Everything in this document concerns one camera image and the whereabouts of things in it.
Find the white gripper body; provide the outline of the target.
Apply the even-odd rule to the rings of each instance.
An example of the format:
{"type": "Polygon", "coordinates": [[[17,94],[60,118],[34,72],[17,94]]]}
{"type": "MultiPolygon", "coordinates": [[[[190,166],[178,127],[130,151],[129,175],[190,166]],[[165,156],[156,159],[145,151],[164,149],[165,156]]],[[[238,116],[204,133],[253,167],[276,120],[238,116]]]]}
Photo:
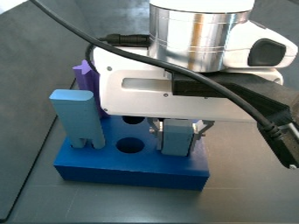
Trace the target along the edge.
{"type": "Polygon", "coordinates": [[[225,98],[180,96],[172,93],[170,75],[158,67],[96,48],[98,98],[102,110],[114,116],[249,122],[252,117],[225,98]]]}

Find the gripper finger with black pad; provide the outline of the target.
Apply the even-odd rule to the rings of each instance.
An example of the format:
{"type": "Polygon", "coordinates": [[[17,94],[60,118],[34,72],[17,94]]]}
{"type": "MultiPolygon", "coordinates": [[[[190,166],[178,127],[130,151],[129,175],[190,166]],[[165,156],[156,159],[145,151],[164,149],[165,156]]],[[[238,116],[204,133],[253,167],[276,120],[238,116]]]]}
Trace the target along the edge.
{"type": "Polygon", "coordinates": [[[162,133],[164,133],[164,123],[157,118],[148,119],[149,133],[153,134],[156,138],[156,149],[162,148],[162,133]]]}

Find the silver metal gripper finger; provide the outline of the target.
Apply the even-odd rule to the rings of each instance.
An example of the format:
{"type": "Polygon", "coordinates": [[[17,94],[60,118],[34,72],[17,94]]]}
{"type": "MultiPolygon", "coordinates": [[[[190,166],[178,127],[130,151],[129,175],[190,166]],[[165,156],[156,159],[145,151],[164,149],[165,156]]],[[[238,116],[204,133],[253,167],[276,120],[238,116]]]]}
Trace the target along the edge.
{"type": "Polygon", "coordinates": [[[198,120],[192,124],[192,139],[190,139],[190,147],[189,151],[194,150],[196,142],[205,136],[205,131],[213,126],[214,122],[208,120],[198,120]]]}

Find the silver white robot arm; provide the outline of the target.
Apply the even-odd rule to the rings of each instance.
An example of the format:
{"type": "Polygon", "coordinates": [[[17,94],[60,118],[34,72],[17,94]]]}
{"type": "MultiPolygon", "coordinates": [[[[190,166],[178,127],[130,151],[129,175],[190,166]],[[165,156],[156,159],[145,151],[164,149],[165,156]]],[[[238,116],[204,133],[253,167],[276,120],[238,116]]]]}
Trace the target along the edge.
{"type": "Polygon", "coordinates": [[[296,45],[248,19],[255,0],[149,0],[149,32],[94,49],[100,107],[145,116],[165,140],[193,120],[256,121],[281,163],[299,160],[299,93],[281,85],[296,45]]]}

